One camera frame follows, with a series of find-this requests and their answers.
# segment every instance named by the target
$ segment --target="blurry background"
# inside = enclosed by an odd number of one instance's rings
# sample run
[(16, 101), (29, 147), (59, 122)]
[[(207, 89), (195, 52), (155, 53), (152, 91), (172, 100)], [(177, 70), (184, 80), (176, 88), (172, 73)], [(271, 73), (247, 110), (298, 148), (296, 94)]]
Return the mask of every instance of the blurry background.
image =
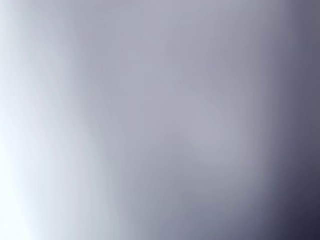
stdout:
[(3, 1), (1, 239), (318, 239), (318, 11)]

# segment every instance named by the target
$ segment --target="gray surface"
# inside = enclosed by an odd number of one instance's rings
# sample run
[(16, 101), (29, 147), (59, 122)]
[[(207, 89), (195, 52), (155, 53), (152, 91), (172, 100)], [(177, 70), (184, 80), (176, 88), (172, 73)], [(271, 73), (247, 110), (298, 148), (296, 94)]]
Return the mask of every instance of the gray surface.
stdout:
[(1, 126), (35, 239), (277, 238), (287, 1), (5, 4)]

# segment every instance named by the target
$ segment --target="gradient background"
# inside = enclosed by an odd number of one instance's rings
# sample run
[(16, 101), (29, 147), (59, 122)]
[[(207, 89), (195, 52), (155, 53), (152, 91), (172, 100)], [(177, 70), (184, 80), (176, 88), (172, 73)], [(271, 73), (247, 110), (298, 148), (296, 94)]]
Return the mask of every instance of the gradient background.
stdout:
[(0, 239), (319, 239), (319, 6), (1, 1)]

